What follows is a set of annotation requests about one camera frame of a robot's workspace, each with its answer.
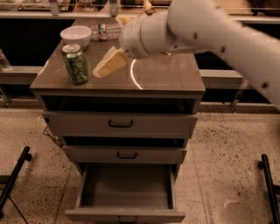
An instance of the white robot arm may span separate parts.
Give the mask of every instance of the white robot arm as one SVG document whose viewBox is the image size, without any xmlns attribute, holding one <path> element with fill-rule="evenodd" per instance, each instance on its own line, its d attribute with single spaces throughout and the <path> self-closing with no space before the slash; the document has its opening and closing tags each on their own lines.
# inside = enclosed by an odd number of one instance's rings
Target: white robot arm
<svg viewBox="0 0 280 224">
<path fill-rule="evenodd" d="M 131 19 L 119 41 L 135 59 L 206 49 L 280 109 L 280 41 L 234 21 L 213 0 L 173 0 L 167 12 Z"/>
</svg>

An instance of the drawer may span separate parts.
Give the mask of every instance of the drawer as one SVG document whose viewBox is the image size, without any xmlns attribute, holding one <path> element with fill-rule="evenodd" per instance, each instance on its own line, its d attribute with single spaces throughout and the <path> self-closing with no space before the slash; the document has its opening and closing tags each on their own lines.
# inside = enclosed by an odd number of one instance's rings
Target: drawer
<svg viewBox="0 0 280 224">
<path fill-rule="evenodd" d="M 188 138 L 196 115 L 45 112 L 52 133 L 60 137 Z"/>
<path fill-rule="evenodd" d="M 167 164 L 89 164 L 72 221 L 181 222 L 174 177 Z"/>
<path fill-rule="evenodd" d="M 186 148 L 63 146 L 69 160 L 78 163 L 135 163 L 180 165 Z"/>
</svg>

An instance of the white bowl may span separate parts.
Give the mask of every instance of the white bowl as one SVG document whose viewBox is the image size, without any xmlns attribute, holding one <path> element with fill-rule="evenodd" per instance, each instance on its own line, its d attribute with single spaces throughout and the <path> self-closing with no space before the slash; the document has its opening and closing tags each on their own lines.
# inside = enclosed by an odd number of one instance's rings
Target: white bowl
<svg viewBox="0 0 280 224">
<path fill-rule="evenodd" d="M 91 29 L 85 25 L 74 25 L 66 28 L 60 33 L 63 45 L 77 44 L 85 49 L 91 39 Z"/>
</svg>

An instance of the floor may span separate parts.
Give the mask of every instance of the floor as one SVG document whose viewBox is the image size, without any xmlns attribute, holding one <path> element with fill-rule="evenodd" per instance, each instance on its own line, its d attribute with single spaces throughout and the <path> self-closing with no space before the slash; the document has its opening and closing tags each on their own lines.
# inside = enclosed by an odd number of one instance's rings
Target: floor
<svg viewBox="0 0 280 224">
<path fill-rule="evenodd" d="M 64 212 L 74 208 L 81 176 L 43 134 L 41 112 L 33 100 L 0 108 L 0 172 L 9 175 L 22 149 L 30 146 L 32 160 L 24 162 L 11 198 L 28 223 L 73 223 Z M 280 115 L 268 105 L 239 106 L 232 113 L 228 105 L 203 103 L 198 116 L 175 184 L 183 224 L 272 223 L 257 162 L 266 153 L 280 184 Z M 9 200 L 3 213 L 0 223 L 25 223 Z"/>
</svg>

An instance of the cable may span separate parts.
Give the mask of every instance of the cable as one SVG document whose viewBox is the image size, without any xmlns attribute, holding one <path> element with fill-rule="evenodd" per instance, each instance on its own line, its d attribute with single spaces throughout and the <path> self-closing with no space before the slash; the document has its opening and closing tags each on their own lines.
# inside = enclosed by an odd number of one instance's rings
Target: cable
<svg viewBox="0 0 280 224">
<path fill-rule="evenodd" d="M 51 132 L 51 131 L 49 130 L 49 127 L 46 126 L 45 129 L 44 129 L 44 131 L 43 131 L 43 134 L 44 134 L 45 136 L 50 137 L 50 138 L 52 139 L 52 141 L 53 141 L 55 144 L 57 144 L 59 147 L 62 147 L 62 146 L 63 146 L 63 143 L 62 143 L 59 139 L 53 137 L 53 135 L 50 134 L 50 132 Z"/>
<path fill-rule="evenodd" d="M 20 216 L 23 218 L 24 222 L 26 224 L 28 224 L 27 220 L 25 219 L 25 217 L 23 216 L 23 214 L 20 212 L 20 210 L 18 209 L 16 203 L 11 199 L 11 197 L 8 195 L 9 200 L 11 201 L 11 203 L 14 205 L 14 207 L 17 209 L 18 213 L 20 214 Z"/>
</svg>

